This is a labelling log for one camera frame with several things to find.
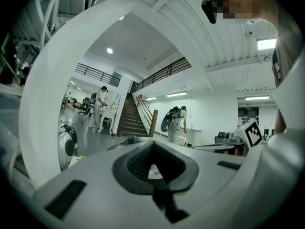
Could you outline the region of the dark shell backpack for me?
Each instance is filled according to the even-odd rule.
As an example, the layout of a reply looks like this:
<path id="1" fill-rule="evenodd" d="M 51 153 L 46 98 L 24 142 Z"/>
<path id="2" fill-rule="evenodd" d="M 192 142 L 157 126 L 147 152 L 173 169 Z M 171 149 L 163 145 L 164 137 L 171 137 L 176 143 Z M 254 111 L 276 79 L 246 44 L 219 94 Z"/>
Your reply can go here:
<path id="1" fill-rule="evenodd" d="M 172 109 L 170 109 L 162 120 L 161 131 L 168 132 L 173 125 L 174 119 L 179 117 L 180 117 L 180 108 L 175 106 Z"/>

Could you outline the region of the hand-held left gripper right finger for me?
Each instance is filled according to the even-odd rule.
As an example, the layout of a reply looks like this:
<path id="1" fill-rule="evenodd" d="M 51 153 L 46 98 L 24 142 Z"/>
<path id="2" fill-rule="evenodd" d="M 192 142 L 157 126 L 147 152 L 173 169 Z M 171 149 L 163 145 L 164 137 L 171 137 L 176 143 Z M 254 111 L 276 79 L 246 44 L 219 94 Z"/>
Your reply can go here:
<path id="1" fill-rule="evenodd" d="M 155 141 L 155 144 L 195 161 L 199 174 L 190 188 L 173 195 L 178 209 L 185 211 L 188 217 L 177 223 L 168 219 L 156 220 L 154 229 L 232 229 L 234 214 L 242 197 L 235 190 L 238 187 L 235 184 L 237 170 L 218 163 L 223 160 L 240 165 L 245 157 L 185 148 L 164 141 Z"/>

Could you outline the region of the person's brown shirt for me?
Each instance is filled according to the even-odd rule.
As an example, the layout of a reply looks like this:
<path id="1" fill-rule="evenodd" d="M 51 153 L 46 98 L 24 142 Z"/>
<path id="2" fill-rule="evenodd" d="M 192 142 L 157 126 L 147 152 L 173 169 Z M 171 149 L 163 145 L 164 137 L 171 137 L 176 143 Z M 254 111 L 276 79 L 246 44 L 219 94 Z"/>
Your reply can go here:
<path id="1" fill-rule="evenodd" d="M 289 74 L 305 44 L 299 27 L 287 10 L 278 4 L 277 11 L 277 38 L 272 57 L 272 71 L 276 87 Z"/>

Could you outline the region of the wooden stair handrail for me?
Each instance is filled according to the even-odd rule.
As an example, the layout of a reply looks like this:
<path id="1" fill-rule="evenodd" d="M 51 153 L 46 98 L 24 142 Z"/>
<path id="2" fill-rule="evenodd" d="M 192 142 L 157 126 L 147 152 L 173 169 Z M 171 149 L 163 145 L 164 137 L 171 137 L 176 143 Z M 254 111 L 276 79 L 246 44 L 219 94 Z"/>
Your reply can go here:
<path id="1" fill-rule="evenodd" d="M 136 102 L 137 110 L 143 122 L 144 128 L 148 134 L 148 137 L 153 137 L 159 111 L 155 109 L 153 112 L 151 112 L 148 105 L 143 100 L 142 95 L 136 96 Z"/>

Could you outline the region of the white metal shelf rack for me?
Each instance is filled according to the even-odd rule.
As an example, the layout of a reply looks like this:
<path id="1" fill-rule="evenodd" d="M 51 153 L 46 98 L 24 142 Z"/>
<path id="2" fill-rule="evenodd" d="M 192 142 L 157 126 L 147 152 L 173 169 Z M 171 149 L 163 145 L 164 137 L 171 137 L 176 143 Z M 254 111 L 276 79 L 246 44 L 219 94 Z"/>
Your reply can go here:
<path id="1" fill-rule="evenodd" d="M 97 0 L 29 0 L 11 28 L 15 42 L 40 47 L 65 23 Z"/>

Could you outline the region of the white console table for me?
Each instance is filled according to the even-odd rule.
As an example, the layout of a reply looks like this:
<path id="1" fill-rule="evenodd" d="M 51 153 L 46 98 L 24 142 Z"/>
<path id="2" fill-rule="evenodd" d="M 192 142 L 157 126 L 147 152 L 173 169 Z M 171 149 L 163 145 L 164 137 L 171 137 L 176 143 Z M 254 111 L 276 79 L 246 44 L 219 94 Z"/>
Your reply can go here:
<path id="1" fill-rule="evenodd" d="M 104 119 L 107 118 L 107 119 L 111 120 L 111 124 L 110 124 L 110 127 L 109 127 L 109 134 L 112 135 L 112 128 L 113 128 L 113 125 L 114 125 L 115 116 L 116 116 L 115 112 L 109 111 L 109 110 L 103 110 L 99 132 L 101 132 L 101 130 L 103 128 L 102 124 L 103 124 Z"/>

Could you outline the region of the dark wooden staircase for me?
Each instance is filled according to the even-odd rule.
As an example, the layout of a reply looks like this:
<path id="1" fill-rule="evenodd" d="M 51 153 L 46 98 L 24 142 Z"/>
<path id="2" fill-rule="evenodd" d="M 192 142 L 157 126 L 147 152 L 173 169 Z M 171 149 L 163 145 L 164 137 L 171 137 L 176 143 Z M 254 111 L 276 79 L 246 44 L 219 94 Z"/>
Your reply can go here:
<path id="1" fill-rule="evenodd" d="M 119 137 L 148 137 L 137 110 L 136 97 L 131 93 L 126 95 L 116 135 Z"/>

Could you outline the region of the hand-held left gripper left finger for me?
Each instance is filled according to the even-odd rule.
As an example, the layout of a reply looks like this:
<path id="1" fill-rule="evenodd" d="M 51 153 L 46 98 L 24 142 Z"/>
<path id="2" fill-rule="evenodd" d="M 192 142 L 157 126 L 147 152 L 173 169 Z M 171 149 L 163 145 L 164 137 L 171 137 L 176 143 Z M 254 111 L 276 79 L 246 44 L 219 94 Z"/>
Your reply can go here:
<path id="1" fill-rule="evenodd" d="M 55 229 L 167 229 L 167 219 L 152 196 L 126 191 L 112 174 L 114 161 L 133 151 L 133 144 L 88 156 L 43 185 L 33 195 L 42 208 L 73 180 L 86 183 L 62 220 L 55 220 Z"/>

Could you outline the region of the black balcony railing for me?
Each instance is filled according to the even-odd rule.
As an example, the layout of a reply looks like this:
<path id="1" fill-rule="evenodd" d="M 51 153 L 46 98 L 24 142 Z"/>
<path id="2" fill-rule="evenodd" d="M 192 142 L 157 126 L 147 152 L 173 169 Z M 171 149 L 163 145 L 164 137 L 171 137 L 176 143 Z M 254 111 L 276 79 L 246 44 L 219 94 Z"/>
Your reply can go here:
<path id="1" fill-rule="evenodd" d="M 113 75 L 110 75 L 108 73 L 105 73 L 103 71 L 97 70 L 95 68 L 92 68 L 90 66 L 87 66 L 82 63 L 78 63 L 75 70 L 76 73 L 79 73 L 84 76 L 88 76 L 92 79 L 98 80 L 103 83 L 107 83 L 109 85 L 112 85 L 114 87 L 118 87 L 120 83 L 120 78 L 115 77 Z"/>
<path id="2" fill-rule="evenodd" d="M 139 91 L 151 84 L 154 84 L 164 78 L 167 78 L 173 74 L 179 73 L 181 71 L 191 68 L 191 64 L 185 57 L 182 57 L 173 63 L 167 65 L 166 67 L 160 69 L 156 73 L 152 74 L 148 78 L 136 84 L 135 91 Z"/>

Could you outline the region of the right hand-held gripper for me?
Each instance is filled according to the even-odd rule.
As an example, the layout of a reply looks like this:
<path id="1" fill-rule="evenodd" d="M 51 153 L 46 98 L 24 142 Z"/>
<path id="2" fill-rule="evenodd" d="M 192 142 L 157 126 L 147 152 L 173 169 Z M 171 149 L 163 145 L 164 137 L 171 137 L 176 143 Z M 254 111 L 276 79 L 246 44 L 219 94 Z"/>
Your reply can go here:
<path id="1" fill-rule="evenodd" d="M 253 146 L 259 145 L 262 142 L 263 136 L 259 125 L 255 119 L 251 119 L 234 131 L 227 133 L 223 139 L 223 144 L 200 145 L 193 146 L 192 148 L 203 151 L 215 151 L 235 149 L 241 146 L 242 155 L 246 156 Z"/>

